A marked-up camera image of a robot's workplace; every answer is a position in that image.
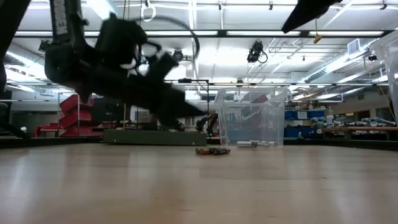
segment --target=green platform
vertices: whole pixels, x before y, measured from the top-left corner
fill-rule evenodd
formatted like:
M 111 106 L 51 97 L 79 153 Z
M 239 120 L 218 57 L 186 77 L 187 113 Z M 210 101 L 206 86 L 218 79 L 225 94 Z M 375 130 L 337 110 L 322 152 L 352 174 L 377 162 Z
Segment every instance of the green platform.
M 103 142 L 113 144 L 138 144 L 160 146 L 206 146 L 205 133 L 104 130 Z

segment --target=transparent storage container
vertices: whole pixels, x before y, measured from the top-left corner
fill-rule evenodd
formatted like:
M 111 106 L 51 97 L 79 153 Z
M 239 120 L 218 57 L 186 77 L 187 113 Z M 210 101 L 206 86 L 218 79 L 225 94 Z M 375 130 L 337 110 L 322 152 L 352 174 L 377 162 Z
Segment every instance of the transparent storage container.
M 224 88 L 215 99 L 223 146 L 282 147 L 287 88 Z

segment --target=ceiling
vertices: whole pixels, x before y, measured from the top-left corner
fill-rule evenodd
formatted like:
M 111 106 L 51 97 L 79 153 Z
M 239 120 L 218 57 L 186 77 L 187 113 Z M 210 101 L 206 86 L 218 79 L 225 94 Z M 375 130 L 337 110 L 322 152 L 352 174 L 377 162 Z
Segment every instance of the ceiling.
M 125 8 L 124 0 L 97 0 L 110 2 L 119 17 L 135 18 L 140 15 L 141 2 L 127 1 L 130 7 Z M 158 0 L 149 4 L 156 9 L 156 15 L 170 16 L 194 30 L 280 30 L 288 18 L 297 0 Z M 387 0 L 387 8 L 380 10 L 383 1 L 343 0 L 317 21 L 319 30 L 394 30 L 398 27 L 398 0 Z M 90 24 L 86 30 L 99 31 L 102 19 L 98 10 L 82 1 L 83 17 Z M 51 31 L 50 10 L 47 0 L 32 0 L 19 31 Z M 143 22 L 145 30 L 181 29 L 163 21 Z M 297 30 L 315 30 L 315 21 L 309 22 Z M 41 38 L 15 38 L 13 44 L 20 47 L 20 56 L 40 63 L 44 55 L 38 51 Z M 183 54 L 192 55 L 190 38 L 154 38 L 165 49 L 181 49 Z M 249 49 L 256 40 L 261 40 L 268 54 L 267 63 L 248 64 Z M 200 38 L 201 52 L 197 59 L 198 78 L 211 82 L 235 82 L 243 78 L 245 82 L 299 82 L 309 71 L 321 67 L 326 61 L 346 51 L 347 44 L 354 38 L 324 37 L 317 44 L 313 38 Z M 88 39 L 93 45 L 96 39 Z M 347 66 L 328 74 L 323 82 L 333 83 L 344 77 L 364 70 L 364 64 L 372 62 L 357 58 Z M 187 70 L 187 77 L 193 78 L 190 62 L 182 63 Z M 45 75 L 33 74 L 33 78 L 45 78 Z

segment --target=wooden floor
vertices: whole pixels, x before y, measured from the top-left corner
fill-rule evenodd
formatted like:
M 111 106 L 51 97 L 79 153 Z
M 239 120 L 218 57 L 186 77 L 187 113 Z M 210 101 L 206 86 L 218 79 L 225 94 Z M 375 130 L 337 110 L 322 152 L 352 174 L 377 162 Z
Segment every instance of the wooden floor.
M 80 144 L 0 151 L 0 223 L 398 223 L 398 153 Z

